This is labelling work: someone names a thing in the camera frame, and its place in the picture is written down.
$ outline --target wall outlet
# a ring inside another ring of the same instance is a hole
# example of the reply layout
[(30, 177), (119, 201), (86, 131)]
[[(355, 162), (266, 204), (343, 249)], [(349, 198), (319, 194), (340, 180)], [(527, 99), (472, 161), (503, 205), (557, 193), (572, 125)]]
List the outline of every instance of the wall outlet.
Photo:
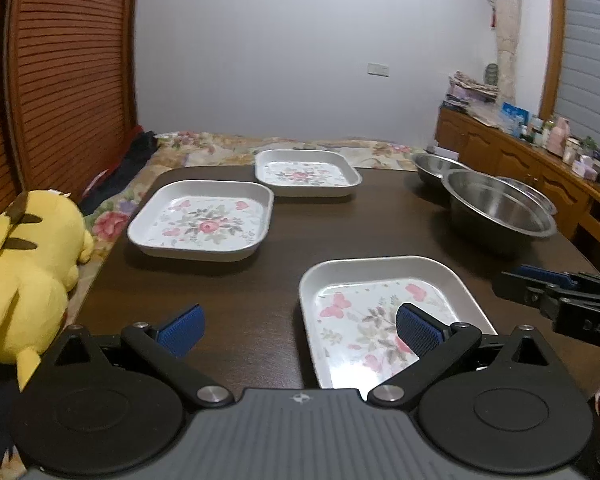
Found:
[(380, 75), (382, 77), (389, 77), (389, 67), (387, 65), (380, 65), (378, 63), (369, 63), (366, 66), (366, 73), (371, 75)]

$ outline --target metal bolt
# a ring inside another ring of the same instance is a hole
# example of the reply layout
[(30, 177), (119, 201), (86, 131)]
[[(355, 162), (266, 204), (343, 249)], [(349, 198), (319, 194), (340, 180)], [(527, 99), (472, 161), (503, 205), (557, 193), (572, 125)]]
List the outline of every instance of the metal bolt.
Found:
[(203, 386), (196, 395), (205, 402), (222, 402), (229, 396), (229, 390), (222, 386)]
[(394, 384), (380, 384), (380, 386), (374, 388), (374, 395), (376, 399), (395, 402), (404, 397), (404, 390)]

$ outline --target floral tray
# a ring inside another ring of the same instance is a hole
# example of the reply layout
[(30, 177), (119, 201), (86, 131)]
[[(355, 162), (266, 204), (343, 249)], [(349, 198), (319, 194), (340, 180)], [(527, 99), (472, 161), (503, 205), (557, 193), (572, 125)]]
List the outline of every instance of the floral tray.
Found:
[(264, 240), (272, 208), (260, 184), (181, 180), (156, 191), (127, 233), (149, 256), (232, 262)]
[(255, 172), (277, 196), (347, 196), (362, 182), (346, 158), (325, 150), (266, 150)]
[(357, 388), (365, 399), (418, 360), (396, 334), (401, 304), (445, 324), (465, 321), (496, 333), (460, 278), (421, 256), (323, 262), (304, 274), (299, 295), (320, 386)]

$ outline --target metal bowl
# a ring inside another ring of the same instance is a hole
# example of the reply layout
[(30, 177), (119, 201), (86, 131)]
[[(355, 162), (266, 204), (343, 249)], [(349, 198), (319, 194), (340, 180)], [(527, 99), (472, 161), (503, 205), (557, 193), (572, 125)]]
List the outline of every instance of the metal bowl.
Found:
[(439, 190), (445, 189), (442, 185), (442, 177), (449, 170), (468, 170), (464, 164), (456, 160), (451, 160), (444, 156), (433, 155), (432, 153), (418, 153), (411, 159), (416, 168), (420, 180), (431, 187)]
[(542, 205), (499, 178), (451, 170), (442, 179), (451, 195), (451, 222), (461, 234), (502, 256), (515, 256), (557, 232)]
[(517, 187), (523, 193), (528, 194), (536, 202), (539, 202), (539, 204), (542, 207), (544, 207), (544, 209), (551, 216), (554, 216), (558, 212), (558, 209), (554, 205), (554, 203), (551, 202), (551, 200), (549, 200), (545, 195), (540, 193), (537, 189), (529, 186), (528, 184), (525, 184), (524, 182), (520, 182), (519, 180), (516, 180), (515, 178), (509, 178), (508, 176), (499, 176), (498, 178), (501, 181), (506, 182), (507, 184), (511, 184), (512, 186)]

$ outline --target floral blanket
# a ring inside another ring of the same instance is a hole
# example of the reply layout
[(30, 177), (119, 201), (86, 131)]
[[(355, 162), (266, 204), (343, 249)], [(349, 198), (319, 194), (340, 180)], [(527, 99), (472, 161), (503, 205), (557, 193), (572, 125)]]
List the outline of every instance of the floral blanket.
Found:
[[(378, 140), (298, 140), (217, 134), (175, 132), (158, 136), (158, 150), (124, 191), (105, 200), (85, 218), (93, 234), (95, 250), (91, 261), (80, 269), (80, 280), (69, 302), (67, 324), (74, 322), (80, 306), (102, 263), (131, 213), (142, 200), (154, 180), (165, 171), (184, 166), (241, 166), (254, 162), (257, 152), (272, 149), (330, 150), (343, 155), (357, 168), (415, 171), (408, 146)], [(13, 480), (24, 473), (16, 450), (0, 460), (0, 480)]]

